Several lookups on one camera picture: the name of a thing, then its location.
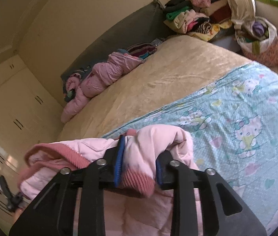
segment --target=metal screw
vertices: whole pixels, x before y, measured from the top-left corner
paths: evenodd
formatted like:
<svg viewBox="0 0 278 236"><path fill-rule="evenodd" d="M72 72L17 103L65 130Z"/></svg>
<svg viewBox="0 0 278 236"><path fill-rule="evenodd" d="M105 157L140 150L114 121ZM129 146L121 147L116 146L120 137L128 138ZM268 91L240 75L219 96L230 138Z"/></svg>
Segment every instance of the metal screw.
<svg viewBox="0 0 278 236"><path fill-rule="evenodd" d="M70 173L70 168L62 168L61 170L60 170L60 173L62 174L62 175L67 175L67 174L69 174Z"/></svg>
<svg viewBox="0 0 278 236"><path fill-rule="evenodd" d="M213 176L213 175L216 174L215 169L212 169L212 168L206 169L206 172L207 172L207 174L209 174L210 176Z"/></svg>
<svg viewBox="0 0 278 236"><path fill-rule="evenodd" d="M99 159L99 160L97 160L97 165L99 165L99 166L103 166L103 165L105 165L106 164L106 160L105 159Z"/></svg>
<svg viewBox="0 0 278 236"><path fill-rule="evenodd" d="M169 163L171 166L173 167L178 167L179 166L179 161L177 160L171 160L171 162Z"/></svg>

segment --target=gray headboard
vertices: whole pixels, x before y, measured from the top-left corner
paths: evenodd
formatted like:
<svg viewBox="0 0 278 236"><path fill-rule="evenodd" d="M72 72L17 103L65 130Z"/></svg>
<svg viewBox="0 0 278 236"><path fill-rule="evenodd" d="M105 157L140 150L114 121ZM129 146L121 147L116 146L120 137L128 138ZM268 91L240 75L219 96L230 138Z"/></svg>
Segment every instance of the gray headboard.
<svg viewBox="0 0 278 236"><path fill-rule="evenodd" d="M140 42L150 43L157 37L166 38L176 34L163 24L165 15L162 8L159 0L153 0L152 3L119 21L89 45L61 78L66 80L72 71L82 66L107 60L108 55L117 49L126 49Z"/></svg>

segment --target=light blue blanket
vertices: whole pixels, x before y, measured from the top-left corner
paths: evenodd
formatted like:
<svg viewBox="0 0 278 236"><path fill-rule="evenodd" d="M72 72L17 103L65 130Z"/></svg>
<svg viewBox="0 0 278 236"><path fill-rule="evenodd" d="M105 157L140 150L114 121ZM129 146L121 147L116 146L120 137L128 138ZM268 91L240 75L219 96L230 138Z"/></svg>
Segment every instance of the light blue blanket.
<svg viewBox="0 0 278 236"><path fill-rule="evenodd" d="M185 98L104 135L151 124L180 126L200 170L215 168L270 234L278 226L278 75L251 62Z"/></svg>

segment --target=pink puffer jacket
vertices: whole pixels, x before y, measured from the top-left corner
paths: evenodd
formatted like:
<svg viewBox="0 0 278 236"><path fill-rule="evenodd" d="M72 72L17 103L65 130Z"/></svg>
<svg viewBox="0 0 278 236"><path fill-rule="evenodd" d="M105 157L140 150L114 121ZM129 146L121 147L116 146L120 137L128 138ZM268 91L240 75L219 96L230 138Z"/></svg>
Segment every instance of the pink puffer jacket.
<svg viewBox="0 0 278 236"><path fill-rule="evenodd" d="M144 60L127 53L113 52L108 56L107 62L97 63L92 72L81 82L76 76L67 80L66 89L76 90L76 96L64 108L61 121L68 122L73 116L82 110L91 98L103 92L109 85L116 82L122 75L128 74Z"/></svg>
<svg viewBox="0 0 278 236"><path fill-rule="evenodd" d="M25 155L28 169L20 174L20 190L30 199L47 185L63 167L87 167L115 147L118 140L86 138L51 144L37 144ZM155 184L155 160L164 150L189 168L193 162L193 141L183 129L170 125L151 125L135 136L125 137L121 188L131 188L144 198L131 198L111 192L104 194L106 235L169 236L172 219L172 191L161 191ZM199 192L195 191L199 235L202 217Z"/></svg>

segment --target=white wardrobe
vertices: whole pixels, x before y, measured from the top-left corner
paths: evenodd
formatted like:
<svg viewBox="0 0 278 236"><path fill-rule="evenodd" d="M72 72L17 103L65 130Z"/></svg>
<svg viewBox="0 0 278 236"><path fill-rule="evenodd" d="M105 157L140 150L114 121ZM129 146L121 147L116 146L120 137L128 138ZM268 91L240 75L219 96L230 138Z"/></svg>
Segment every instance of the white wardrobe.
<svg viewBox="0 0 278 236"><path fill-rule="evenodd" d="M0 174L13 193L25 152L56 140L63 127L61 112L18 55L0 64Z"/></svg>

